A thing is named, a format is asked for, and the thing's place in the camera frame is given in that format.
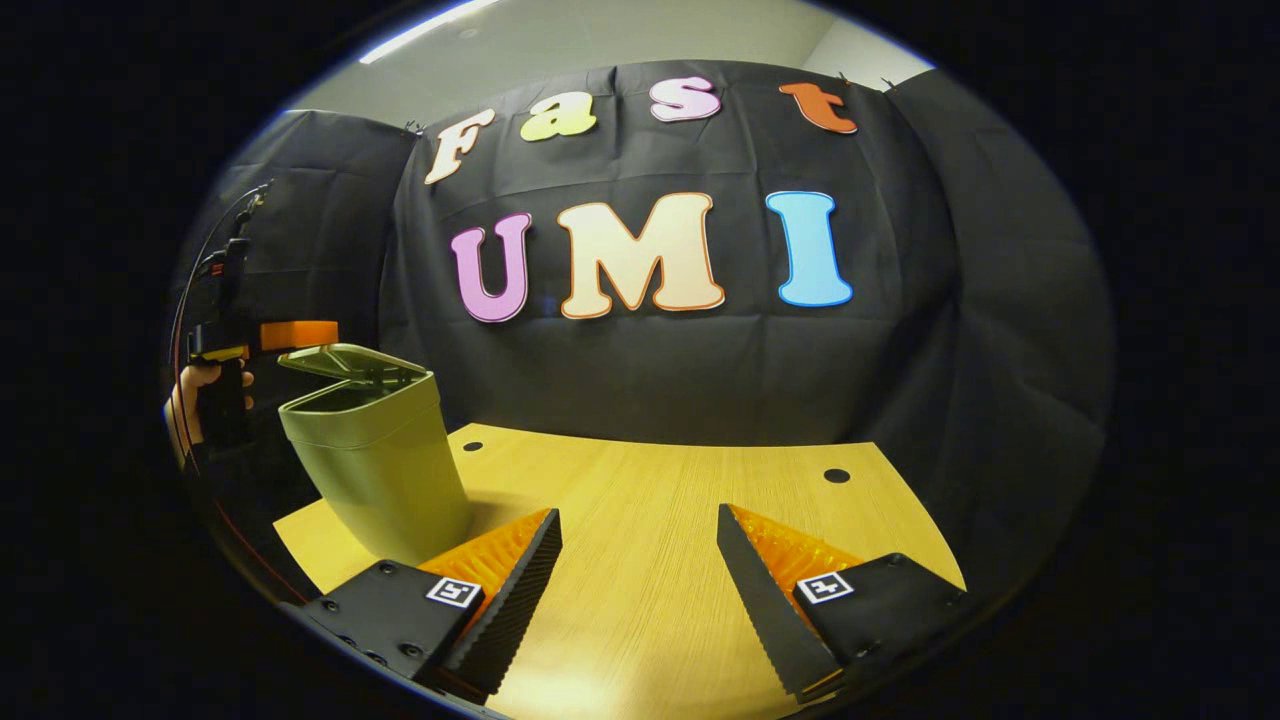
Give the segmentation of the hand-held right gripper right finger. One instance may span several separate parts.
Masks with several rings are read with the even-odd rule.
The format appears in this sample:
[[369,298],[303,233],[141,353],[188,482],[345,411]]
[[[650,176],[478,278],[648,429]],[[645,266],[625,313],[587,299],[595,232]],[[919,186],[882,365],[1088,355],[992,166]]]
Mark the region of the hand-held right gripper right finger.
[[933,653],[969,594],[900,552],[859,559],[758,512],[718,509],[716,542],[783,691],[867,691]]

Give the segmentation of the pale green garbage bin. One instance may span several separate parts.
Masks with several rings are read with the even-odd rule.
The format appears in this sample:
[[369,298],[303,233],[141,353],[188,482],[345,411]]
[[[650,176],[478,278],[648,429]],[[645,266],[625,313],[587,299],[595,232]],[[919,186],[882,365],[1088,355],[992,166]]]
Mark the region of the pale green garbage bin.
[[433,372],[348,343],[276,361],[332,379],[278,415],[316,491],[366,551],[420,565],[465,542],[472,507]]

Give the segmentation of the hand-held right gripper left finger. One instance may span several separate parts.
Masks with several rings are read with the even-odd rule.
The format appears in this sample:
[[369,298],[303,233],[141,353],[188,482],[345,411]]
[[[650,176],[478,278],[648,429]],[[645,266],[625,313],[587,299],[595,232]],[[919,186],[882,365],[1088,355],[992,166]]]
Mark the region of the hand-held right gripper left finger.
[[563,547],[541,509],[420,566],[381,559],[303,606],[306,623],[431,691],[483,705],[498,693]]

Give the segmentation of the wooden desktop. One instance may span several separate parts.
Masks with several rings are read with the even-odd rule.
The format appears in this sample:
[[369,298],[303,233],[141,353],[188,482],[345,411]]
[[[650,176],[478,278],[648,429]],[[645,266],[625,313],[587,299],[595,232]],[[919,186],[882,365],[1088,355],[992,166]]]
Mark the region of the wooden desktop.
[[787,694],[716,542],[722,503],[863,560],[902,552],[966,579],[872,443],[649,445],[471,424],[449,436],[468,538],[557,509],[562,550],[500,689],[513,720],[781,720]]

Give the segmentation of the ceiling light panel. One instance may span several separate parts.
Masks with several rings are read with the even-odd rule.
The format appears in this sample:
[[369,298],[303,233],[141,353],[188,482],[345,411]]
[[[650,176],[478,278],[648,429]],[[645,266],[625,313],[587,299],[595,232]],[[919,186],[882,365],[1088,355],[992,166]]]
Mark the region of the ceiling light panel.
[[483,9],[502,1],[503,0],[466,0],[465,3],[454,3],[445,10],[436,12],[426,19],[416,20],[411,26],[387,36],[385,38],[379,38],[378,44],[362,50],[356,58],[356,61],[360,65],[370,65],[380,61],[384,56],[399,51],[436,29],[454,24],[458,20],[468,18]]

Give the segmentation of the black backdrop cloth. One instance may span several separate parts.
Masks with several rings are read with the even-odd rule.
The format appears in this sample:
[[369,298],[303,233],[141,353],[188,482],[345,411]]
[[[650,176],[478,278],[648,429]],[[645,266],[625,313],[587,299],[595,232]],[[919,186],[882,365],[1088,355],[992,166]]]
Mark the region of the black backdrop cloth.
[[970,591],[1025,584],[1105,445],[1114,311],[1024,138],[928,70],[748,61],[484,90],[415,133],[284,111],[212,182],[238,305],[420,363],[445,424],[671,445],[876,443]]

